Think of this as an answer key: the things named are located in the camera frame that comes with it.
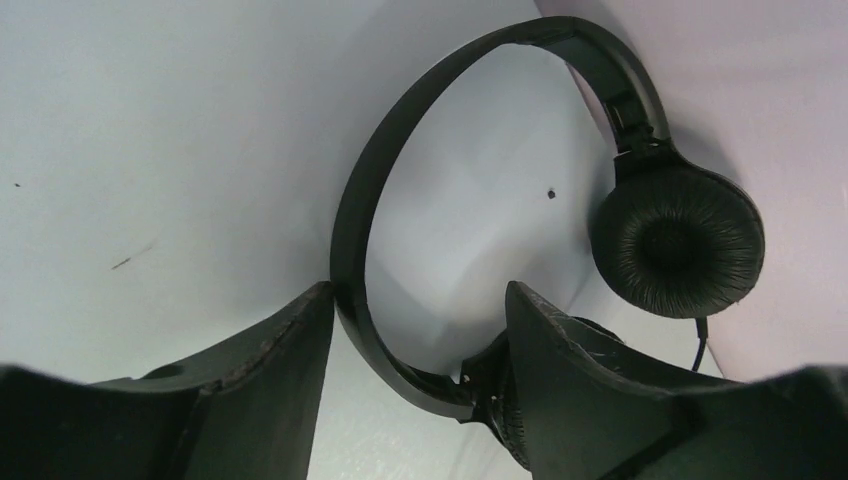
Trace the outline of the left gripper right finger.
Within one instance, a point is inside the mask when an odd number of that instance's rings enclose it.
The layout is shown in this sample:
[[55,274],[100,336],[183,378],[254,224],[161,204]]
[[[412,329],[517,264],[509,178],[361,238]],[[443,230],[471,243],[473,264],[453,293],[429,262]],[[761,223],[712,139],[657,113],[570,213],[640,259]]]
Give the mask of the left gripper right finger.
[[634,350],[521,282],[505,310],[536,479],[847,475],[843,367],[734,382]]

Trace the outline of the small black foam headphones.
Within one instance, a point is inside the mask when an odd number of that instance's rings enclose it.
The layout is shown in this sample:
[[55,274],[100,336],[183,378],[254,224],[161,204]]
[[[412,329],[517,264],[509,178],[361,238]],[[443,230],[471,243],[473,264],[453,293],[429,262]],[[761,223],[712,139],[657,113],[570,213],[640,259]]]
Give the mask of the small black foam headphones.
[[349,338],[405,400],[461,423],[487,426],[522,467],[530,464],[509,344],[499,335],[465,360],[461,380],[397,359],[369,311],[365,260],[380,195],[399,154],[440,95],[503,45],[546,50],[574,68],[599,100],[617,153],[615,186],[590,227],[594,263],[624,301],[665,318],[707,320],[742,300],[764,264],[765,233],[753,200],[730,179],[676,149],[658,92],[637,55],[603,27],[573,16],[530,20],[488,33],[428,70],[391,108],[346,183],[331,238],[330,277]]

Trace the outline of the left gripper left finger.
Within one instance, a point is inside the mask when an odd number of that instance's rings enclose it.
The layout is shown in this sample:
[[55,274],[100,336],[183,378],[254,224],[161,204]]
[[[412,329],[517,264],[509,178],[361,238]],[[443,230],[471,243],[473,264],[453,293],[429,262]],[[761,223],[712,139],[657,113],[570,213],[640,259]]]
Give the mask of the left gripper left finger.
[[5,479],[303,479],[334,322],[319,282],[269,318],[138,378],[1,369]]

